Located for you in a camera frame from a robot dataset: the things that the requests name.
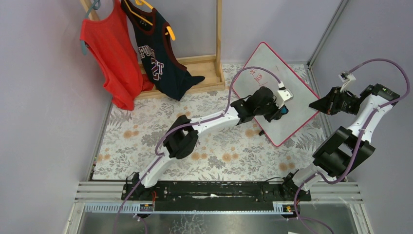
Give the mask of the blue whiteboard eraser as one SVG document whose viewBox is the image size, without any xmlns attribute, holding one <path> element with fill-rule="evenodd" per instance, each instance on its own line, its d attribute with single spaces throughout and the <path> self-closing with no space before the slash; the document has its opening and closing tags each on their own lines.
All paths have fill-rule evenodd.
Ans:
<svg viewBox="0 0 413 234">
<path fill-rule="evenodd" d="M 289 110 L 286 106 L 283 106 L 280 110 L 281 115 L 286 115 L 286 114 L 288 114 L 288 112 L 289 112 Z"/>
</svg>

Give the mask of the pink framed whiteboard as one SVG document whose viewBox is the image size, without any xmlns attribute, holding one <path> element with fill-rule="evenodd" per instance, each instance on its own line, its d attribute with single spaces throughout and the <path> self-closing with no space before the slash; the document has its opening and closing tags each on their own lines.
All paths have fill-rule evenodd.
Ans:
<svg viewBox="0 0 413 234">
<path fill-rule="evenodd" d="M 263 116 L 255 117 L 274 146 L 284 144 L 318 114 L 309 104 L 319 97 L 266 42 L 259 43 L 244 67 L 245 71 L 235 78 L 233 92 L 244 98 L 266 87 L 281 105 L 282 116 L 271 122 Z"/>
</svg>

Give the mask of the navy basketball jersey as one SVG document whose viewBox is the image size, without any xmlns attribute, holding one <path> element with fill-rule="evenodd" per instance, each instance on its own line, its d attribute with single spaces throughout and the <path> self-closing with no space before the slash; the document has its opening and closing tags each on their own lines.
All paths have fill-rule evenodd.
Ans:
<svg viewBox="0 0 413 234">
<path fill-rule="evenodd" d="M 180 101 L 191 87 L 205 80 L 204 76 L 191 75 L 177 61 L 167 34 L 169 23 L 155 8 L 145 12 L 129 0 L 121 1 L 121 8 L 133 26 L 136 51 L 145 72 L 161 93 Z"/>
</svg>

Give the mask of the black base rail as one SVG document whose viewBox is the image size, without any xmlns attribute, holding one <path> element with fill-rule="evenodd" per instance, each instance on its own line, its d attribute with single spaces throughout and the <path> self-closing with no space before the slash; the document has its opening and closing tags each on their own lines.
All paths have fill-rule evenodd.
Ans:
<svg viewBox="0 0 413 234">
<path fill-rule="evenodd" d="M 150 188 L 127 182 L 122 200 L 149 201 L 155 211 L 201 212 L 266 212 L 274 202 L 293 207 L 300 201 L 311 201 L 309 192 L 300 190 L 292 181 L 159 181 Z"/>
</svg>

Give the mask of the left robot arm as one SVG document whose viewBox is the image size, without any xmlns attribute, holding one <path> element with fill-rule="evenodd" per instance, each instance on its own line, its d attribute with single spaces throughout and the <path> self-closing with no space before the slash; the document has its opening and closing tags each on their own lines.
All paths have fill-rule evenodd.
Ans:
<svg viewBox="0 0 413 234">
<path fill-rule="evenodd" d="M 279 120 L 288 113 L 285 104 L 292 98 L 293 94 L 286 88 L 273 92 L 262 86 L 252 95 L 229 101 L 223 111 L 194 119 L 185 115 L 178 117 L 155 146 L 155 159 L 139 172 L 137 184 L 144 188 L 156 185 L 173 162 L 192 154 L 199 138 L 203 136 L 250 122 L 256 116 L 264 117 L 267 122 Z"/>
</svg>

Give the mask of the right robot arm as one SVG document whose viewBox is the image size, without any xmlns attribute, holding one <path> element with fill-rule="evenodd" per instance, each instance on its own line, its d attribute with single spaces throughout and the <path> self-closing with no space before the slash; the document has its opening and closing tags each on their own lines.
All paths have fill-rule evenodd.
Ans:
<svg viewBox="0 0 413 234">
<path fill-rule="evenodd" d="M 359 96 L 333 87 L 325 97 L 310 103 L 309 107 L 327 115 L 343 111 L 356 115 L 356 119 L 349 127 L 341 126 L 331 134 L 314 152 L 310 165 L 289 173 L 280 185 L 280 195 L 284 199 L 301 197 L 321 179 L 331 177 L 341 181 L 373 154 L 372 134 L 399 98 L 399 94 L 376 84 L 369 85 Z"/>
</svg>

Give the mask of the floral table mat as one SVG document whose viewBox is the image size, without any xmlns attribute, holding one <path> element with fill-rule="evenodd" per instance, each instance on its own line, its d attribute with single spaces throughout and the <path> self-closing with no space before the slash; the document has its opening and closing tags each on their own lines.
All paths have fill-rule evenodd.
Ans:
<svg viewBox="0 0 413 234">
<path fill-rule="evenodd" d="M 95 158 L 93 180 L 123 180 L 145 169 L 154 159 L 159 139 L 181 115 L 203 117 L 221 111 L 227 90 L 187 94 L 181 101 L 163 98 L 137 99 L 133 111 L 112 107 Z M 283 145 L 274 146 L 251 121 L 200 138 L 193 153 L 172 163 L 163 180 L 263 181 L 283 177 L 307 166 L 324 142 L 320 116 L 311 119 Z"/>
</svg>

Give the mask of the red tank top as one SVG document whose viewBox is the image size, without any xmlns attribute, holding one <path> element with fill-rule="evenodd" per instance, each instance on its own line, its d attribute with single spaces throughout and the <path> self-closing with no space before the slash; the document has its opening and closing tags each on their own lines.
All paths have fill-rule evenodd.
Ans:
<svg viewBox="0 0 413 234">
<path fill-rule="evenodd" d="M 115 1 L 106 19 L 84 19 L 80 40 L 99 64 L 105 77 L 103 86 L 112 95 L 112 103 L 123 110 L 134 110 L 135 98 L 143 91 L 152 90 L 154 85 L 141 72 L 120 1 Z"/>
</svg>

